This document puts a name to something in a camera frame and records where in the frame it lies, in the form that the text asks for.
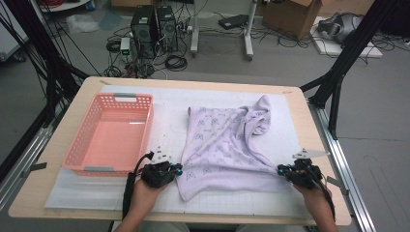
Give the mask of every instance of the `hand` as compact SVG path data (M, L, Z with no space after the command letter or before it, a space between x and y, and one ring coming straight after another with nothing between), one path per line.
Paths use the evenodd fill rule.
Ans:
M137 181L133 186L130 210L115 231L134 232L139 223L141 223L154 208L157 197L166 187L167 186L151 188L144 181Z
M307 210L316 221L319 231L338 231L333 219L331 206L321 189L308 189L296 185L293 185L293 187L304 196Z
M138 211L148 215L154 208L157 197L166 187L167 185L161 188L151 188L144 181L137 181L133 186L130 212Z

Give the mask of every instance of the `box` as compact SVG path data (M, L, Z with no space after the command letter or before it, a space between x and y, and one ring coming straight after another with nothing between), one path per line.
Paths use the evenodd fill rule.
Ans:
M127 176L146 152L153 117L152 95L97 94L62 166L83 176Z
M334 0L286 0L270 2L263 15L263 25L300 40L309 34L320 9Z

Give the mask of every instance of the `black pole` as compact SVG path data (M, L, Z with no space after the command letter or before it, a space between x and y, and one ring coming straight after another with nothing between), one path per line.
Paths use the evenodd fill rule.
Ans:
M334 139L337 139L337 113L343 78L399 1L375 0L353 36L347 41L346 47L341 51L332 68L325 75L301 87L302 91L305 92L319 86L316 93L309 98L310 103L318 108L324 108L326 101L330 96L333 96L329 131Z

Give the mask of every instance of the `equipment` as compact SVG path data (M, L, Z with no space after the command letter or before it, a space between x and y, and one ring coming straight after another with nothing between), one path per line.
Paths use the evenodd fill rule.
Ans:
M120 46L121 55L123 57L124 63L128 64L132 62L132 51L130 49L130 38L121 38Z
M170 6L157 8L158 25L160 27L160 38L162 50L177 51L178 40L176 31L176 21Z
M155 44L159 39L155 8L151 5L137 6L132 17L131 29L138 57L155 58Z
M320 181L322 180L320 168L312 165L311 159L296 159L294 162L294 165L278 165L279 176L284 176L288 182L296 186L308 189L321 189L331 207L333 218L335 219L335 205L333 204L332 196Z
M326 20L320 20L317 27L318 32L326 32L339 44L345 44L358 28L362 19L351 13L335 13Z
M236 16L227 17L220 19L218 24L223 27L225 30L229 30L236 27L245 26L248 23L248 16L245 14L239 14Z
M151 161L149 164L145 164L143 168L138 169L139 164L147 158ZM141 180L145 182L149 187L159 189L164 185L171 183L176 176L182 175L182 165L180 163L173 164L169 162L170 156L160 154L157 152L154 154L150 152L145 154L136 164L135 170L129 173L127 178L126 188L124 190L123 198L123 218L127 215L133 193L133 186L135 185L135 179L137 175L141 175Z

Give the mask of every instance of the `wire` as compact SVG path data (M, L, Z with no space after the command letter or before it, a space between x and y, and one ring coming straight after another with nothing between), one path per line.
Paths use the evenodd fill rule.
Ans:
M180 72L186 69L188 61L186 58L177 55L170 55L165 60L165 67L173 72Z

